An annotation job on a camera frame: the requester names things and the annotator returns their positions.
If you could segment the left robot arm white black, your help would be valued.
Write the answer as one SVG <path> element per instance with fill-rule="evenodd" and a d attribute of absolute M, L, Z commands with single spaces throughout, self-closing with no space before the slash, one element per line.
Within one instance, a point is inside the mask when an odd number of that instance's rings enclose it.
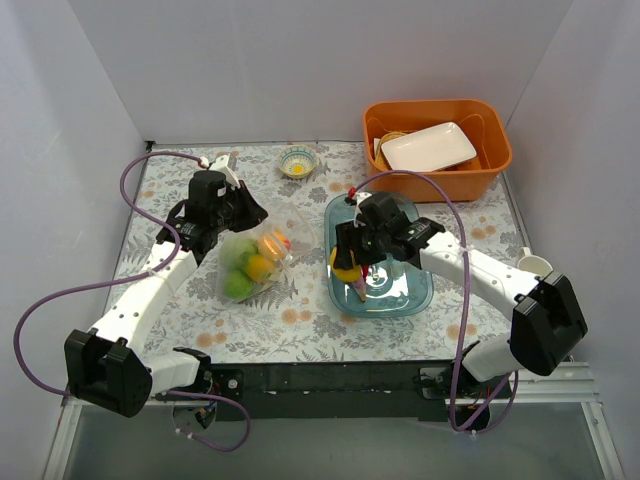
<path fill-rule="evenodd" d="M 198 160 L 188 196 L 174 206 L 152 246 L 142 279 L 88 331 L 73 331 L 64 353 L 70 393 L 125 417 L 148 398 L 177 389 L 193 400 L 213 386 L 211 359 L 186 347 L 147 362 L 140 356 L 158 317 L 214 249 L 224 231 L 250 230 L 267 212 L 233 172 L 226 155 Z"/>

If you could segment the orange peach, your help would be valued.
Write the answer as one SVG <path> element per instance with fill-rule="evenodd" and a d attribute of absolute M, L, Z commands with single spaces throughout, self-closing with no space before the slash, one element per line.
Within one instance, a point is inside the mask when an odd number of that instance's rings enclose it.
<path fill-rule="evenodd" d="M 273 262 L 284 260 L 292 248 L 290 240 L 279 230 L 264 233 L 256 245 L 259 254 Z"/>

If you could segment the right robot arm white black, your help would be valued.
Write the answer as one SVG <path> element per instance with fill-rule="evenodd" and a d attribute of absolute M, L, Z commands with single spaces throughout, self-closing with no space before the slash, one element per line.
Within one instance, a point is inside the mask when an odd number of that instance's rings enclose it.
<path fill-rule="evenodd" d="M 458 353 L 436 387 L 471 398 L 490 380 L 513 372 L 548 376 L 586 336 L 586 320 L 565 275 L 537 275 L 465 247 L 442 224 L 408 217 L 390 193 L 350 193 L 345 202 L 354 213 L 335 228 L 333 269 L 360 269 L 391 257 L 461 285 L 511 322 L 509 333 Z"/>

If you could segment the light green bumpy fruit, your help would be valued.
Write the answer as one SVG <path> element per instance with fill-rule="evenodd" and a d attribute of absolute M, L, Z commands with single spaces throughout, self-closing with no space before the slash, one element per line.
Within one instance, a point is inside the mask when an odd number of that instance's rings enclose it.
<path fill-rule="evenodd" d="M 254 289 L 253 281 L 241 270 L 229 270 L 223 281 L 223 294 L 230 300 L 242 301 Z"/>

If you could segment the green cabbage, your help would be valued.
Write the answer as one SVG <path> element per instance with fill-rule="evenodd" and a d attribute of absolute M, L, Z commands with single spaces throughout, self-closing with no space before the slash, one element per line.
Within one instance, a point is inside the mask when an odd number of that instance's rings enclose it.
<path fill-rule="evenodd" d="M 242 268 L 247 259 L 258 253 L 256 242 L 251 238 L 226 240 L 220 249 L 220 263 L 226 269 Z"/>

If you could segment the yellow lemon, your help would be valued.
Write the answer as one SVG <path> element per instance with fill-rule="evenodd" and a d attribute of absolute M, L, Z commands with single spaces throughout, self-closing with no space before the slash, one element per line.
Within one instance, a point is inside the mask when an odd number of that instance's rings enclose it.
<path fill-rule="evenodd" d="M 348 269 L 338 268 L 334 265 L 337 255 L 337 249 L 333 248 L 329 256 L 329 266 L 333 275 L 345 284 L 358 282 L 362 276 L 362 270 L 359 265 L 352 266 Z"/>

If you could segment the orange green mango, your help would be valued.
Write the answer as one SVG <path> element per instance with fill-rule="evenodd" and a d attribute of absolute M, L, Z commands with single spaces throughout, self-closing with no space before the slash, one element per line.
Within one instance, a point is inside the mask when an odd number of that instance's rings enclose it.
<path fill-rule="evenodd" d="M 252 281 L 263 284 L 271 280 L 276 265 L 260 254 L 251 254 L 244 263 L 243 271 Z"/>

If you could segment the clear zip top bag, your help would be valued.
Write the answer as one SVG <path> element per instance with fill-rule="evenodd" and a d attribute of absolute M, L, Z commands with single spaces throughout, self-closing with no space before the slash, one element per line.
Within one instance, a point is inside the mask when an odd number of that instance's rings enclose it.
<path fill-rule="evenodd" d="M 272 202 L 267 211 L 267 219 L 258 226 L 229 233 L 222 240 L 217 296 L 225 305 L 243 302 L 275 285 L 315 247 L 315 233 L 293 203 Z"/>

